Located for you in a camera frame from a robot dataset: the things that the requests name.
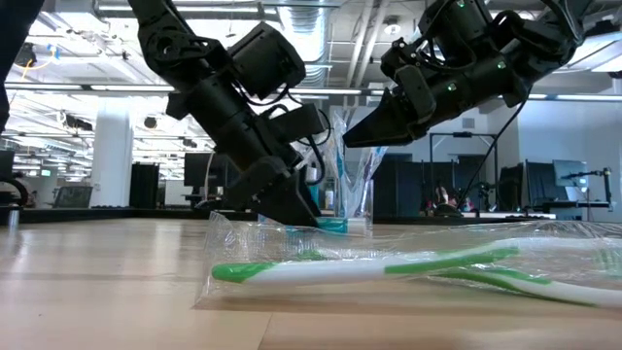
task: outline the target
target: ceiling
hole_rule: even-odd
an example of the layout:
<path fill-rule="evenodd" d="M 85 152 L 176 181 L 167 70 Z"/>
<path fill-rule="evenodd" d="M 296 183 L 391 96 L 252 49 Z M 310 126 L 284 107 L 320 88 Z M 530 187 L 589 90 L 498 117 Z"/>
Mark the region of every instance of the ceiling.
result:
<path fill-rule="evenodd" d="M 296 7 L 277 6 L 294 4 Z M 241 39 L 259 23 L 257 2 L 226 3 L 215 1 L 177 2 L 180 12 L 187 16 L 188 23 L 199 36 L 220 40 L 226 47 Z M 369 64 L 361 76 L 362 86 L 369 83 L 386 83 L 389 80 L 379 69 L 379 58 L 391 42 L 399 36 L 411 37 L 415 32 L 415 23 L 426 7 L 425 1 L 390 1 L 382 15 L 378 9 L 379 0 L 374 3 L 370 20 L 362 28 L 365 0 L 337 0 L 336 2 L 313 0 L 278 0 L 262 2 L 265 21 L 281 30 L 294 43 L 302 58 L 310 63 L 311 71 L 318 74 L 314 86 L 345 88 L 347 76 L 355 50 L 357 34 L 366 32 L 366 41 L 377 20 L 395 17 L 400 27 L 399 33 L 386 33 L 386 24 L 379 26 L 379 32 Z M 25 83 L 67 83 L 88 85 L 163 85 L 165 82 L 153 73 L 145 64 L 136 38 L 138 24 L 127 4 L 123 0 L 105 0 L 98 2 L 93 9 L 90 1 L 56 0 L 48 1 L 44 11 L 30 28 L 28 43 L 34 44 L 36 63 L 30 69 L 14 65 L 7 82 Z M 598 10 L 607 10 L 619 6 L 619 1 L 599 1 Z M 521 16 L 537 16 L 542 10 L 541 2 L 536 0 L 491 1 L 491 9 L 520 10 Z M 599 70 L 608 64 L 608 69 L 622 66 L 622 44 L 610 39 L 588 42 L 581 49 L 568 67 L 568 72 Z M 360 54 L 358 68 L 364 60 Z M 608 55 L 600 60 L 594 58 L 599 52 Z M 7 124 L 8 131 L 37 134 L 71 134 L 76 130 L 66 125 L 66 116 L 79 118 L 96 127 L 98 109 L 96 95 L 80 94 L 45 94 L 36 91 L 10 91 L 9 99 L 12 116 Z M 132 104 L 138 105 L 136 114 L 134 156 L 137 161 L 159 162 L 162 167 L 183 168 L 179 158 L 182 152 L 210 150 L 213 144 L 204 131 L 192 118 L 178 122 L 164 116 L 166 99 L 159 96 L 131 97 Z M 157 119 L 156 128 L 146 128 L 145 117 Z M 181 140 L 156 139 L 166 135 L 183 135 L 195 139 L 196 147 L 186 147 Z M 32 152 L 40 162 L 48 161 L 50 151 L 58 158 L 66 159 L 68 153 L 90 157 L 92 155 L 92 133 L 86 133 L 82 139 L 67 137 L 21 137 L 11 140 L 10 145 L 21 147 L 21 154 Z M 41 150 L 47 150 L 45 156 Z M 85 158 L 81 176 L 87 175 L 89 159 Z M 172 171 L 165 171 L 166 176 L 176 177 Z"/>

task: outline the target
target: green and white toothbrush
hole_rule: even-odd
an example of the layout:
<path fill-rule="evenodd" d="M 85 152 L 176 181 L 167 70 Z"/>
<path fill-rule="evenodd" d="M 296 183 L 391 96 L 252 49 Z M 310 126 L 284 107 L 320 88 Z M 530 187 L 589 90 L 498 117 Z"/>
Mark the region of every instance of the green and white toothbrush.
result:
<path fill-rule="evenodd" d="M 516 247 L 486 245 L 450 253 L 396 254 L 379 259 L 224 263 L 212 268 L 212 276 L 221 281 L 267 286 L 356 283 L 493 263 L 517 255 Z"/>
<path fill-rule="evenodd" d="M 436 276 L 484 283 L 535 298 L 590 306 L 622 307 L 622 291 L 555 282 L 506 268 L 461 267 Z"/>

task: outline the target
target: table surface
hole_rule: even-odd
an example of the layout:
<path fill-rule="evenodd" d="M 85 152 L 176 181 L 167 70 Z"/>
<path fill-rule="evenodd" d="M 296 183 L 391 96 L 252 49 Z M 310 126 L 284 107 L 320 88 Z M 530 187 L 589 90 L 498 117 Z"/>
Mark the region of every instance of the table surface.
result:
<path fill-rule="evenodd" d="M 376 227 L 404 231 L 415 227 Z M 193 307 L 206 223 L 0 232 L 3 349 L 620 349 L 622 313 L 433 282 L 360 285 L 408 307 Z"/>

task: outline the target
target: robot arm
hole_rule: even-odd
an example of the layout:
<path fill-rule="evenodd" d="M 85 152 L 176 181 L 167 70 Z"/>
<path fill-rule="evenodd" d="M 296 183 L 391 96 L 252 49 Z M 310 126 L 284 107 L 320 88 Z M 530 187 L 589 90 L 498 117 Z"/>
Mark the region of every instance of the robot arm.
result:
<path fill-rule="evenodd" d="M 3 33 L 0 50 L 0 132 L 7 124 L 10 107 L 4 82 L 43 3 L 44 0 L 24 0 L 7 1 L 0 5 L 0 33 Z"/>
<path fill-rule="evenodd" d="M 302 157 L 290 144 L 326 130 L 326 120 L 311 104 L 274 119 L 274 109 L 258 116 L 248 97 L 263 99 L 285 84 L 283 97 L 304 79 L 294 47 L 262 23 L 226 50 L 218 40 L 194 35 L 170 0 L 129 4 L 148 66 L 177 90 L 166 113 L 191 114 L 242 173 L 227 201 L 283 224 L 316 226 L 320 211 L 304 183 L 306 168 L 298 169 Z"/>
<path fill-rule="evenodd" d="M 508 107 L 526 100 L 535 82 L 582 45 L 581 21 L 593 0 L 542 2 L 550 12 L 538 20 L 511 11 L 492 18 L 483 0 L 432 3 L 419 23 L 422 37 L 399 39 L 382 56 L 382 72 L 397 87 L 385 89 L 378 108 L 345 134 L 346 146 L 405 145 L 499 95 Z"/>

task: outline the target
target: clear plastic wrap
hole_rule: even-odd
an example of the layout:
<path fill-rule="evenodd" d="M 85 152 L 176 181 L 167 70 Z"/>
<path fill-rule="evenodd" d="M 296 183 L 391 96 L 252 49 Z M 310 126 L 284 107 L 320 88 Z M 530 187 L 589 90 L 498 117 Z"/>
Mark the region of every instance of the clear plastic wrap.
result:
<path fill-rule="evenodd" d="M 335 174 L 337 183 L 336 215 L 340 218 L 366 218 L 371 225 L 373 203 L 373 186 L 371 177 L 376 171 L 386 147 L 367 147 L 361 149 L 358 162 L 351 163 L 354 168 L 346 168 L 343 135 L 348 125 L 338 113 L 331 118 L 332 136 L 326 147 L 327 164 Z"/>
<path fill-rule="evenodd" d="M 374 302 L 401 303 L 417 296 L 394 298 L 394 293 L 417 278 L 620 307 L 622 226 L 528 222 L 388 227 L 371 238 L 310 227 L 232 223 L 213 214 L 197 307 L 244 309 L 261 300 L 362 305 L 369 286 L 374 286 Z"/>

